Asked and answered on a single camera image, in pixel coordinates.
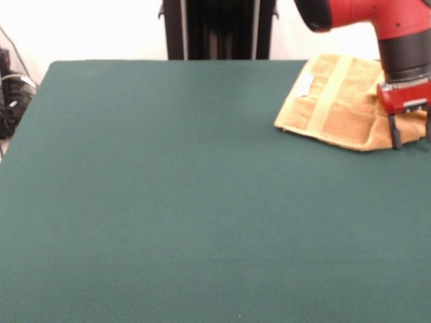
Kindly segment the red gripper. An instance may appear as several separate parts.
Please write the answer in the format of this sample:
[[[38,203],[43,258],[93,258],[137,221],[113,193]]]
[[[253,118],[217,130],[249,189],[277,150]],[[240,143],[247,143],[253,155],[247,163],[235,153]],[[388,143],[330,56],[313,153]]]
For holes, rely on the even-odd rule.
[[[388,114],[393,149],[401,149],[401,134],[397,128],[395,115],[415,110],[427,112],[426,139],[431,142],[430,79],[417,79],[398,83],[379,83],[376,95]]]

